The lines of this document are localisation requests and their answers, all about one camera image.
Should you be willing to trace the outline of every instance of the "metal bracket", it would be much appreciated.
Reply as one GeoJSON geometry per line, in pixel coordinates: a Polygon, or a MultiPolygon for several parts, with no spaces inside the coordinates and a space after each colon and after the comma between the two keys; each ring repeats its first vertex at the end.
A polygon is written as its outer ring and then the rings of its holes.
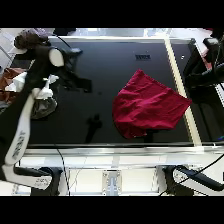
{"type": "Polygon", "coordinates": [[[121,172],[104,171],[102,181],[102,194],[104,196],[119,196],[122,191],[121,172]]]}

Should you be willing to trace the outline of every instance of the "logo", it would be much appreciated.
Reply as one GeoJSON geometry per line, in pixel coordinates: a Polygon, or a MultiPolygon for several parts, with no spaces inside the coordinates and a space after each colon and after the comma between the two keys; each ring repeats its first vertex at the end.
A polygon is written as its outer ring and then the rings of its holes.
{"type": "Polygon", "coordinates": [[[24,142],[24,139],[25,139],[25,134],[26,133],[23,132],[23,131],[21,131],[19,133],[19,138],[18,138],[18,141],[17,141],[17,144],[16,144],[16,149],[15,149],[13,155],[12,155],[12,158],[15,159],[15,160],[17,159],[17,157],[19,155],[19,152],[22,148],[22,145],[23,145],[23,142],[24,142]]]}

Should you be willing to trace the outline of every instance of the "beige strip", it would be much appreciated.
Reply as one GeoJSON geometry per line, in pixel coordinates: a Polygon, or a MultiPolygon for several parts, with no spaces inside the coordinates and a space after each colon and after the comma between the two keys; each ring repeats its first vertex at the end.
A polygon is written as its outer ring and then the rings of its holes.
{"type": "MultiPolygon", "coordinates": [[[[180,75],[180,72],[179,72],[179,69],[178,69],[178,66],[177,66],[177,62],[176,62],[176,59],[175,59],[175,56],[174,56],[174,52],[173,52],[170,40],[167,39],[167,38],[165,38],[164,40],[165,40],[165,46],[166,46],[166,50],[167,50],[167,53],[168,53],[170,65],[171,65],[171,68],[172,68],[174,80],[176,82],[177,91],[181,96],[187,98],[187,95],[186,95],[186,92],[185,92],[185,89],[184,89],[184,85],[183,85],[183,82],[182,82],[182,79],[181,79],[181,75],[180,75]]],[[[196,126],[195,121],[194,121],[194,116],[192,114],[192,111],[191,111],[190,107],[188,107],[188,109],[185,112],[185,120],[187,122],[188,129],[189,129],[188,131],[190,133],[190,136],[192,138],[192,141],[193,141],[194,145],[195,146],[201,146],[201,139],[200,139],[198,129],[197,129],[197,126],[196,126]]]]}

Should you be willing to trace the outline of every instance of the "robotic arm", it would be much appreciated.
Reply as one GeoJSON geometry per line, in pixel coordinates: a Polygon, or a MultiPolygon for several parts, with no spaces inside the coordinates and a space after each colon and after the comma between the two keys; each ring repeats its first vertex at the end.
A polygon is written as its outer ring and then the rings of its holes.
{"type": "Polygon", "coordinates": [[[45,86],[44,78],[60,70],[61,78],[65,82],[75,84],[79,78],[73,71],[80,53],[80,49],[69,51],[54,47],[36,49],[35,62],[27,72],[22,91],[0,116],[0,180],[42,190],[50,186],[54,175],[48,170],[20,168],[15,167],[15,164],[22,158],[27,148],[31,111],[35,97],[45,86]]]}

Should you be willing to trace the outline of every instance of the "red cloth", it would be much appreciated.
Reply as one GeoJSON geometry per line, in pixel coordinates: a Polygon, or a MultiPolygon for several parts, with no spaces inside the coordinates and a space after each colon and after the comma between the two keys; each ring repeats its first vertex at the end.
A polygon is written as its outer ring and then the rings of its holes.
{"type": "Polygon", "coordinates": [[[173,129],[191,100],[137,70],[113,101],[113,119],[125,138],[146,135],[146,129],[173,129]]]}

